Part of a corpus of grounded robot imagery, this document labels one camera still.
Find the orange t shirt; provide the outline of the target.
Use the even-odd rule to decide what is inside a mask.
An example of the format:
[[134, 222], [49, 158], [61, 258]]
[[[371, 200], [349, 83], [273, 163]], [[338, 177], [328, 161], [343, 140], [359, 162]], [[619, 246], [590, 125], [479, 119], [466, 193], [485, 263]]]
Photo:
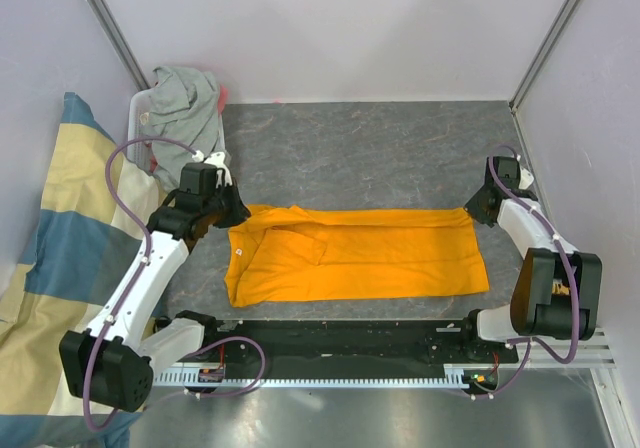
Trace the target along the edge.
[[485, 293], [488, 274], [462, 208], [317, 211], [253, 205], [229, 231], [235, 308]]

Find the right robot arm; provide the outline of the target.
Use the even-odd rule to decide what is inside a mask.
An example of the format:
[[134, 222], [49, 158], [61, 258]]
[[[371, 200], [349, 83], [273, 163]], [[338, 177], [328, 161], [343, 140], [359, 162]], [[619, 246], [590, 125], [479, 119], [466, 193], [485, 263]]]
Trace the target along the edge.
[[473, 327], [457, 339], [469, 361], [483, 360], [494, 342], [553, 338], [577, 343], [596, 331], [602, 261], [559, 234], [525, 174], [516, 157], [489, 157], [484, 184], [464, 206], [473, 220], [506, 232], [522, 257], [509, 304], [469, 314]]

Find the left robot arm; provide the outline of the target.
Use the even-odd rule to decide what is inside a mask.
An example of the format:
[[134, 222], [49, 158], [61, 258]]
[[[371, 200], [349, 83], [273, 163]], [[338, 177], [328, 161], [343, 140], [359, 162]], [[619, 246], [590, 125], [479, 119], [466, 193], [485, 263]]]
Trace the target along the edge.
[[183, 311], [151, 336], [144, 334], [177, 269], [209, 228], [246, 221], [225, 155], [186, 164], [180, 183], [151, 214], [140, 250], [99, 314], [81, 332], [67, 332], [59, 345], [70, 393], [83, 402], [134, 412], [147, 399], [154, 375], [184, 357], [208, 361], [219, 350], [217, 321]]

